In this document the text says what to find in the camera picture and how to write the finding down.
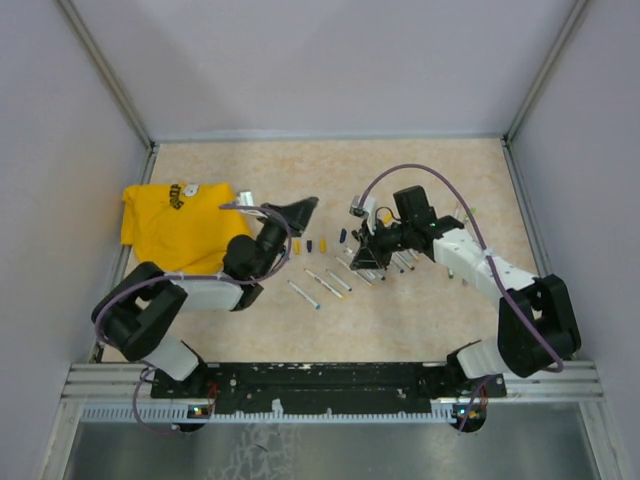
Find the beige floor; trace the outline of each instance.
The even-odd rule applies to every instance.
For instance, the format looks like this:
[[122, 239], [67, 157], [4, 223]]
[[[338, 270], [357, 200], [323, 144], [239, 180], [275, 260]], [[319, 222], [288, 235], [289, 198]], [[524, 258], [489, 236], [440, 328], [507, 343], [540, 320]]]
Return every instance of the beige floor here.
[[[477, 209], [490, 246], [521, 268], [535, 271], [524, 226], [498, 140], [353, 140], [236, 142], [162, 145], [151, 183], [217, 183], [251, 189], [257, 202], [286, 204], [308, 195], [320, 198], [303, 242], [321, 237], [328, 252], [294, 256], [264, 283], [265, 291], [244, 312], [179, 315], [171, 332], [208, 361], [428, 361], [495, 334], [496, 312], [473, 289], [450, 280], [446, 269], [426, 257], [416, 271], [390, 270], [386, 282], [369, 288], [334, 259], [341, 228], [358, 225], [348, 214], [360, 194], [383, 170], [422, 163], [441, 171]], [[454, 197], [425, 172], [405, 170], [374, 189], [380, 205], [391, 194], [420, 184], [439, 215], [452, 214]], [[257, 224], [252, 224], [254, 233]], [[354, 288], [340, 300], [304, 272], [330, 268]], [[290, 278], [322, 304], [314, 311], [288, 285]], [[113, 350], [105, 361], [121, 359]]]

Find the white pen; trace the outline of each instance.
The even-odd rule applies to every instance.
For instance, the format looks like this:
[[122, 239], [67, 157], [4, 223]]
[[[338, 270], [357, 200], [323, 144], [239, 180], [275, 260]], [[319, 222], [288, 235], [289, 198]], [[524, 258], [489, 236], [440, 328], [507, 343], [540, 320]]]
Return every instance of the white pen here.
[[369, 280], [367, 280], [362, 275], [360, 275], [360, 272], [356, 272], [354, 270], [351, 270], [351, 268], [349, 267], [347, 262], [342, 260], [340, 257], [334, 257], [334, 258], [340, 263], [340, 265], [342, 265], [344, 268], [346, 268], [349, 272], [353, 273], [356, 277], [358, 277], [360, 280], [362, 280], [364, 283], [366, 283], [370, 287], [373, 287], [373, 283], [371, 283]]
[[299, 286], [297, 286], [291, 280], [287, 280], [287, 283], [291, 288], [293, 288], [296, 292], [298, 292], [302, 298], [304, 298], [307, 302], [313, 305], [313, 308], [315, 308], [316, 310], [320, 310], [320, 304], [316, 302], [313, 298], [311, 298], [309, 295], [307, 295], [307, 292], [302, 290]]
[[333, 293], [336, 297], [338, 298], [344, 298], [342, 296], [342, 294], [337, 291], [335, 288], [333, 288], [331, 285], [329, 285], [327, 282], [325, 282], [322, 278], [320, 278], [318, 275], [316, 275], [315, 273], [313, 273], [311, 270], [307, 270], [306, 268], [304, 269], [305, 272], [307, 272], [307, 275], [309, 275], [311, 278], [313, 278], [316, 282], [318, 282], [320, 285], [322, 285], [324, 288], [326, 288], [327, 290], [329, 290], [331, 293]]
[[351, 288], [351, 285], [349, 285], [347, 282], [345, 282], [344, 280], [342, 280], [339, 276], [337, 276], [335, 273], [333, 273], [331, 270], [329, 270], [328, 268], [326, 269], [326, 272], [329, 274], [329, 276], [331, 278], [333, 278], [336, 282], [338, 282], [343, 288], [345, 288], [347, 290], [347, 292], [350, 292], [353, 290], [353, 288]]

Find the silver pen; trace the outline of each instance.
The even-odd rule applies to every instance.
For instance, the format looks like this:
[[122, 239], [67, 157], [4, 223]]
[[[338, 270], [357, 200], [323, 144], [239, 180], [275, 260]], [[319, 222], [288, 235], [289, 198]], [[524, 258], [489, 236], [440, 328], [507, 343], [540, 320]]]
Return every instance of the silver pen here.
[[[349, 247], [347, 247], [346, 245], [345, 245], [345, 247], [344, 247], [344, 254], [345, 254], [347, 257], [351, 258], [352, 260], [353, 260], [353, 258], [356, 256], [356, 254], [353, 252], [353, 250], [351, 250], [351, 249], [350, 249]], [[378, 278], [378, 275], [380, 275], [380, 274], [376, 275], [376, 274], [375, 274], [375, 272], [374, 272], [374, 271], [372, 271], [372, 270], [362, 270], [362, 272], [363, 272], [367, 277], [369, 277], [369, 280], [375, 280], [376, 278]]]
[[325, 282], [322, 278], [320, 278], [318, 275], [316, 275], [315, 273], [313, 273], [311, 270], [308, 269], [304, 269], [305, 272], [307, 272], [307, 275], [309, 275], [311, 278], [313, 278], [316, 282], [318, 282], [320, 285], [322, 285], [324, 288], [326, 288], [327, 290], [329, 290], [331, 293], [333, 293], [336, 297], [338, 298], [344, 298], [342, 296], [342, 294], [337, 291], [335, 288], [333, 288], [331, 285], [329, 285], [327, 282]]
[[404, 273], [404, 268], [402, 268], [402, 265], [400, 265], [398, 262], [396, 262], [396, 260], [393, 258], [393, 256], [391, 257], [391, 263], [393, 264], [394, 267], [396, 267], [398, 269], [398, 271], [400, 273]]
[[382, 273], [380, 272], [380, 270], [371, 270], [373, 272], [373, 274], [378, 277], [380, 280], [386, 280], [387, 277], [385, 277], [384, 275], [382, 275]]
[[335, 273], [333, 273], [331, 270], [329, 270], [328, 268], [326, 269], [326, 272], [329, 274], [329, 276], [331, 278], [333, 278], [336, 282], [338, 282], [343, 288], [345, 288], [347, 290], [347, 292], [350, 292], [353, 290], [353, 288], [351, 288], [351, 285], [349, 285], [347, 282], [345, 282], [344, 280], [342, 280], [339, 276], [337, 276]]
[[394, 253], [394, 255], [396, 256], [396, 258], [398, 260], [400, 260], [402, 263], [405, 264], [405, 266], [409, 269], [409, 270], [415, 270], [416, 267], [414, 267], [413, 265], [411, 265], [411, 262], [409, 262], [409, 260], [407, 260], [407, 258], [402, 255], [400, 252], [396, 252]]
[[334, 258], [338, 261], [338, 263], [340, 263], [340, 265], [342, 265], [344, 268], [346, 268], [349, 272], [353, 273], [356, 277], [358, 277], [360, 280], [362, 280], [364, 283], [366, 283], [370, 287], [373, 287], [373, 283], [371, 283], [369, 280], [364, 278], [364, 276], [360, 275], [360, 272], [356, 272], [354, 270], [351, 270], [351, 268], [349, 267], [349, 264], [347, 264], [347, 262], [342, 260], [340, 257], [334, 257]]
[[[453, 218], [458, 220], [459, 216], [460, 216], [460, 202], [456, 202], [456, 209], [453, 212]], [[449, 279], [453, 278], [453, 270], [451, 270], [450, 268], [447, 268], [447, 276], [449, 277]]]
[[307, 292], [305, 292], [304, 290], [302, 290], [299, 286], [297, 286], [295, 283], [293, 283], [291, 280], [287, 280], [287, 283], [289, 284], [289, 286], [291, 288], [293, 288], [298, 294], [300, 294], [300, 296], [302, 298], [304, 298], [307, 302], [309, 302], [311, 305], [313, 305], [313, 308], [315, 308], [316, 310], [320, 310], [320, 304], [318, 302], [316, 302], [313, 298], [311, 298]]

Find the gray wall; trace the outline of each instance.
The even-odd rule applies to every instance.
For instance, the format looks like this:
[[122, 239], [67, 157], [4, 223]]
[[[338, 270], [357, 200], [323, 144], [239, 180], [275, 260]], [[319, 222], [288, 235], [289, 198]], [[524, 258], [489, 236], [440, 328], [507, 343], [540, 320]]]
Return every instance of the gray wall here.
[[515, 152], [640, 476], [640, 2], [593, 2]]
[[0, 3], [0, 478], [32, 478], [85, 361], [145, 152], [52, 1]]
[[502, 134], [572, 0], [76, 0], [157, 140]]

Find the purple cable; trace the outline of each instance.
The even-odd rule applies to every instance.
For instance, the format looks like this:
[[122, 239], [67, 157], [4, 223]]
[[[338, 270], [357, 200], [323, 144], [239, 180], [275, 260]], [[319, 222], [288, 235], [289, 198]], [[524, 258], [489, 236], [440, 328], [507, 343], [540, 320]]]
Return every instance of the purple cable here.
[[[269, 214], [277, 218], [278, 221], [282, 223], [287, 233], [287, 248], [284, 254], [278, 260], [278, 262], [274, 265], [274, 267], [269, 272], [267, 272], [263, 277], [254, 278], [251, 280], [235, 280], [229, 277], [220, 277], [219, 275], [184, 275], [183, 276], [183, 275], [170, 274], [170, 275], [163, 275], [160, 277], [150, 278], [143, 282], [132, 285], [131, 287], [123, 290], [119, 294], [115, 295], [111, 300], [109, 300], [105, 304], [105, 306], [102, 307], [102, 309], [96, 316], [94, 328], [95, 328], [95, 332], [96, 332], [96, 336], [98, 337], [98, 340], [100, 340], [101, 342], [107, 345], [113, 346], [113, 344], [109, 341], [109, 339], [104, 335], [104, 331], [102, 328], [102, 323], [104, 322], [105, 314], [114, 305], [121, 302], [122, 300], [127, 298], [129, 295], [131, 295], [134, 292], [137, 292], [142, 288], [149, 287], [151, 285], [155, 285], [156, 283], [164, 282], [167, 280], [219, 280], [221, 282], [232, 283], [234, 285], [255, 285], [256, 283], [262, 282], [267, 278], [270, 278], [273, 275], [275, 275], [289, 260], [289, 257], [291, 255], [291, 237], [292, 237], [291, 228], [289, 227], [289, 223], [287, 222], [287, 220], [280, 213], [266, 207], [248, 207], [248, 206], [240, 206], [240, 205], [232, 205], [232, 204], [221, 205], [220, 209], [222, 210], [256, 210], [258, 212]], [[140, 388], [142, 388], [142, 385], [145, 383], [147, 377], [155, 371], [155, 368], [153, 367], [153, 365], [144, 361], [142, 363], [147, 365], [148, 368], [142, 372], [142, 375], [140, 376], [140, 381], [138, 382], [138, 384], [136, 385], [136, 388], [133, 391], [133, 399], [131, 401], [132, 408], [133, 408], [133, 416], [136, 419], [136, 422], [138, 422], [147, 430], [153, 433], [157, 433], [159, 435], [173, 435], [173, 434], [179, 433], [174, 430], [162, 430], [162, 429], [154, 428], [148, 425], [147, 423], [145, 423], [140, 417], [140, 413], [138, 412], [138, 395], [140, 393]]]
[[[460, 205], [462, 205], [462, 208], [464, 208], [464, 211], [467, 214], [469, 221], [471, 222], [471, 226], [473, 227], [473, 231], [476, 233], [476, 237], [478, 239], [478, 243], [480, 244], [480, 247], [482, 248], [483, 251], [486, 251], [487, 243], [484, 241], [484, 237], [480, 232], [480, 227], [478, 227], [478, 223], [476, 222], [476, 219], [473, 216], [473, 213], [471, 212], [471, 208], [469, 208], [469, 205], [467, 205], [467, 202], [464, 200], [464, 198], [462, 198], [462, 195], [460, 194], [458, 189], [456, 189], [456, 187], [454, 187], [453, 184], [449, 180], [447, 180], [447, 178], [444, 175], [442, 175], [440, 172], [438, 172], [437, 170], [434, 170], [431, 167], [427, 167], [426, 165], [420, 165], [419, 163], [404, 163], [401, 165], [396, 165], [395, 167], [391, 167], [390, 169], [382, 172], [365, 189], [364, 193], [360, 197], [358, 208], [363, 207], [365, 200], [369, 196], [369, 193], [371, 193], [371, 190], [373, 189], [373, 187], [375, 187], [378, 184], [378, 182], [380, 182], [380, 180], [382, 180], [384, 177], [386, 177], [390, 173], [393, 173], [396, 170], [401, 170], [404, 168], [417, 168], [419, 170], [425, 170], [426, 172], [429, 172], [430, 174], [437, 177], [442, 183], [444, 183], [449, 188], [449, 190], [451, 190], [451, 193], [453, 193], [453, 195], [460, 202]], [[496, 268], [496, 264], [493, 261], [493, 258], [491, 257], [491, 255], [487, 255], [486, 258], [487, 258], [487, 263], [489, 264], [489, 268], [491, 269], [493, 278], [496, 282], [496, 286], [498, 287], [498, 290], [500, 290], [500, 293], [506, 300], [507, 304], [516, 313], [516, 316], [518, 317], [518, 319], [523, 323], [523, 325], [529, 331], [529, 333], [533, 336], [533, 338], [536, 339], [536, 341], [540, 344], [540, 346], [549, 354], [549, 356], [557, 364], [556, 368], [548, 368], [547, 371], [558, 372], [558, 373], [562, 372], [564, 370], [564, 362], [562, 361], [560, 356], [556, 353], [556, 351], [553, 349], [553, 347], [551, 347], [551, 345], [549, 345], [549, 343], [544, 339], [544, 337], [540, 335], [540, 332], [538, 332], [538, 330], [536, 330], [536, 328], [529, 322], [529, 319], [524, 314], [524, 312], [520, 309], [520, 307], [518, 307], [518, 304], [515, 302], [513, 297], [511, 297], [511, 294], [507, 292], [507, 289], [505, 288], [504, 283], [502, 283], [502, 280], [498, 275], [498, 269]]]
[[482, 387], [484, 387], [491, 379], [493, 379], [495, 375], [487, 375], [484, 379], [476, 386], [469, 397], [469, 403], [467, 403], [467, 408], [464, 411], [464, 416], [462, 417], [462, 422], [460, 422], [460, 426], [458, 427], [458, 431], [462, 432], [462, 429], [467, 424], [467, 420], [469, 420], [469, 415], [471, 415], [471, 407], [473, 407], [473, 401], [478, 398], [480, 392], [482, 391]]
[[280, 257], [280, 259], [275, 264], [275, 266], [263, 277], [255, 278], [251, 280], [235, 280], [229, 277], [220, 277], [217, 274], [215, 275], [184, 275], [184, 276], [170, 274], [170, 275], [163, 275], [161, 277], [150, 278], [143, 282], [132, 285], [131, 287], [127, 288], [126, 290], [123, 290], [119, 294], [115, 295], [111, 300], [109, 300], [105, 304], [105, 306], [102, 307], [102, 310], [100, 310], [100, 312], [96, 316], [94, 328], [95, 328], [96, 336], [98, 337], [98, 340], [100, 340], [103, 343], [106, 343], [107, 345], [113, 346], [113, 344], [109, 341], [109, 339], [104, 335], [104, 331], [102, 328], [102, 324], [104, 322], [104, 316], [109, 311], [109, 309], [111, 309], [114, 305], [121, 302], [122, 300], [127, 298], [129, 295], [131, 295], [134, 292], [137, 292], [142, 288], [149, 287], [151, 285], [155, 285], [156, 283], [163, 282], [166, 280], [219, 280], [221, 282], [227, 282], [234, 285], [255, 285], [256, 283], [262, 282], [267, 278], [270, 278], [273, 275], [275, 275], [289, 260], [289, 257], [291, 254], [291, 237], [292, 237], [291, 228], [289, 227], [289, 223], [287, 222], [287, 220], [280, 213], [266, 207], [248, 207], [248, 206], [240, 206], [240, 205], [232, 205], [232, 204], [220, 205], [220, 208], [222, 210], [256, 210], [258, 212], [272, 215], [275, 218], [277, 218], [280, 223], [282, 223], [287, 233], [287, 248], [285, 250], [284, 255]]
[[151, 425], [146, 423], [144, 420], [142, 420], [142, 417], [140, 416], [140, 412], [138, 411], [138, 395], [140, 394], [140, 389], [142, 388], [142, 385], [144, 385], [144, 383], [147, 381], [147, 378], [149, 377], [149, 375], [151, 375], [155, 371], [156, 371], [155, 368], [147, 367], [145, 370], [142, 371], [142, 374], [140, 375], [140, 381], [136, 385], [136, 388], [133, 390], [133, 399], [131, 400], [131, 406], [133, 408], [133, 417], [136, 419], [136, 422], [138, 422], [142, 427], [146, 428], [152, 433], [156, 433], [158, 435], [180, 434], [181, 432], [177, 430], [165, 430], [161, 428], [152, 427]]

